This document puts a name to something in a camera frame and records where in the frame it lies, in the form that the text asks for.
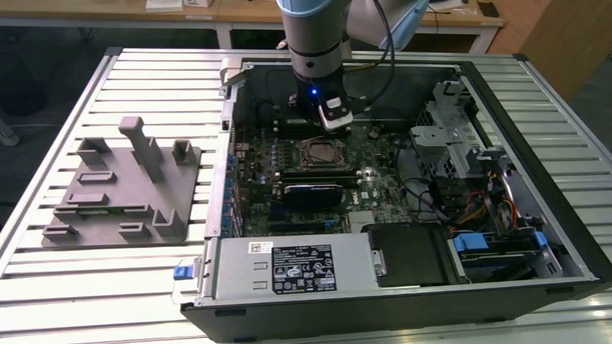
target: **motherboard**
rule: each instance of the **motherboard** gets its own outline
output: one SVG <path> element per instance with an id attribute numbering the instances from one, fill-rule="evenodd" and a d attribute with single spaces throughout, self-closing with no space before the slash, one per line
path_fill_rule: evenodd
<path id="1" fill-rule="evenodd" d="M 236 145 L 238 236 L 350 233 L 365 224 L 410 220 L 394 168 L 397 134 L 372 123 L 353 124 L 344 135 L 300 139 L 278 127 L 248 129 L 238 130 Z"/>

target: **blue latch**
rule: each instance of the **blue latch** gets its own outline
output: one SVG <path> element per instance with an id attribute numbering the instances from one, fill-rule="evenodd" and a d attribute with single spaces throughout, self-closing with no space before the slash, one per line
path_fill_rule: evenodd
<path id="1" fill-rule="evenodd" d="M 228 155 L 228 165 L 230 167 L 236 166 L 236 157 L 233 156 L 233 154 Z"/>
<path id="2" fill-rule="evenodd" d="M 452 243 L 457 252 L 472 249 L 488 249 L 485 236 L 480 233 L 460 234 L 452 239 Z"/>
<path id="3" fill-rule="evenodd" d="M 193 279 L 193 265 L 174 267 L 174 281 Z"/>
<path id="4" fill-rule="evenodd" d="M 548 245 L 548 240 L 546 240 L 546 237 L 544 236 L 544 233 L 540 232 L 540 231 L 536 232 L 536 241 L 537 241 L 537 244 L 538 244 L 540 249 L 542 249 L 544 247 L 546 247 L 546 245 Z"/>

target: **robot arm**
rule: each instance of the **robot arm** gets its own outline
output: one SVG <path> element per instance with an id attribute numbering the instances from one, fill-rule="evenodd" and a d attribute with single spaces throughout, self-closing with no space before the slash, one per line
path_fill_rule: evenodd
<path id="1" fill-rule="evenodd" d="M 396 49 L 421 21 L 428 0 L 381 2 Z M 328 131 L 350 124 L 353 107 L 344 90 L 341 44 L 352 37 L 386 47 L 386 28 L 370 0 L 277 0 L 296 76 L 296 102 Z"/>

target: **slotted metal surface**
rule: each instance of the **slotted metal surface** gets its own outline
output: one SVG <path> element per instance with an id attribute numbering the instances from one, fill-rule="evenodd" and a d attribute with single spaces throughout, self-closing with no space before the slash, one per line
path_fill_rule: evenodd
<path id="1" fill-rule="evenodd" d="M 9 219 L 0 239 L 0 337 L 6 343 L 206 343 L 178 313 L 193 281 L 174 284 L 172 267 L 201 253 L 208 194 L 222 99 L 218 68 L 224 57 L 285 57 L 274 52 L 125 49 L 105 57 L 65 128 Z M 354 54 L 372 58 L 372 54 Z M 529 65 L 510 56 L 400 54 L 401 59 L 469 59 L 492 87 L 537 156 L 574 206 L 608 256 L 612 255 L 610 156 L 584 124 L 550 93 Z M 204 153 L 190 213 L 188 240 L 172 247 L 52 251 L 40 246 L 42 226 L 80 163 L 78 141 L 101 136 L 129 146 L 116 124 L 138 115 L 160 146 L 188 138 Z M 498 143 L 486 122 L 482 128 Z M 457 325 L 381 333 L 288 340 L 286 343 L 606 342 L 612 294 L 560 302 L 486 325 Z"/>

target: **power supply label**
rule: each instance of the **power supply label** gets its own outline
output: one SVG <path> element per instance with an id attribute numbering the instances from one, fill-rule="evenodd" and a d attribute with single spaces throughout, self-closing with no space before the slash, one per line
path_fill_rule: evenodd
<path id="1" fill-rule="evenodd" d="M 332 245 L 273 247 L 272 290 L 277 295 L 336 290 Z"/>

